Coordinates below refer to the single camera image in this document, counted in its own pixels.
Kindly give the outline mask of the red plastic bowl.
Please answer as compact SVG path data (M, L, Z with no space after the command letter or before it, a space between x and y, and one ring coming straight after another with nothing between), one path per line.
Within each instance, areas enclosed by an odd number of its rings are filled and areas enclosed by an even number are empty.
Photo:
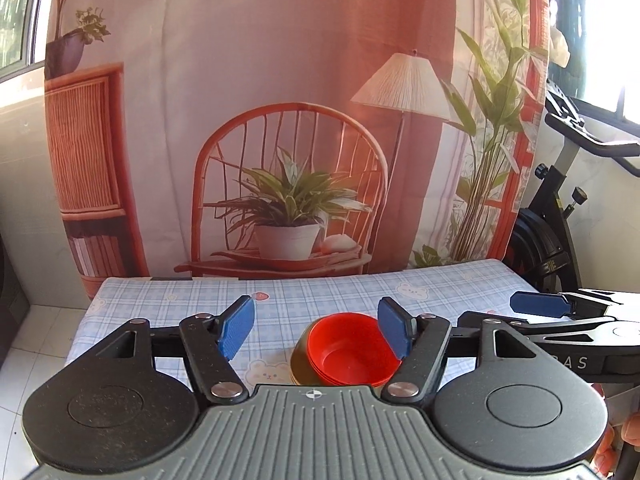
M379 387L400 364L378 329L378 321L354 312L331 314L315 322L308 333L306 353L322 382L332 386Z

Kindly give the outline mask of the blue plaid bed sheet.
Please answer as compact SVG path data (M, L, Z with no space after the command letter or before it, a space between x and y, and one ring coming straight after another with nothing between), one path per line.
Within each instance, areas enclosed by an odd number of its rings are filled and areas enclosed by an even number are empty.
M413 315L434 313L450 322L465 311L512 315L514 292L530 285L502 262L489 259L339 278L235 281L197 278L152 281L109 278L80 321L67 359L73 361L130 318L154 327L176 326L195 313L217 314L239 296L255 301L255 323L232 360L247 387L292 380L290 359L306 328L337 312L373 316L378 300L395 299Z

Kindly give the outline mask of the olive green plate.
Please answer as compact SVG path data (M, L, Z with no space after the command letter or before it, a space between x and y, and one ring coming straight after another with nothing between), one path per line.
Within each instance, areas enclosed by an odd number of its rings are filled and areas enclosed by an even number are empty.
M323 382L311 366L307 356L307 339L309 330L300 336L290 359L290 373L294 384L299 386L322 386Z

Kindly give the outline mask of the printed room scene backdrop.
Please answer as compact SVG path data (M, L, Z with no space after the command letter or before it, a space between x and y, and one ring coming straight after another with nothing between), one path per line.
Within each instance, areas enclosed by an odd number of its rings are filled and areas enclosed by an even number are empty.
M108 278L502 259L548 0L53 0L44 109L70 252Z

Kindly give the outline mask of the window with frame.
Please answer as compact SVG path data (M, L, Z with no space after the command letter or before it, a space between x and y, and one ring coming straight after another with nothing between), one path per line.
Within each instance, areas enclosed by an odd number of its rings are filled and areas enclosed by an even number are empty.
M35 64L39 7L40 0L1 0L1 81Z

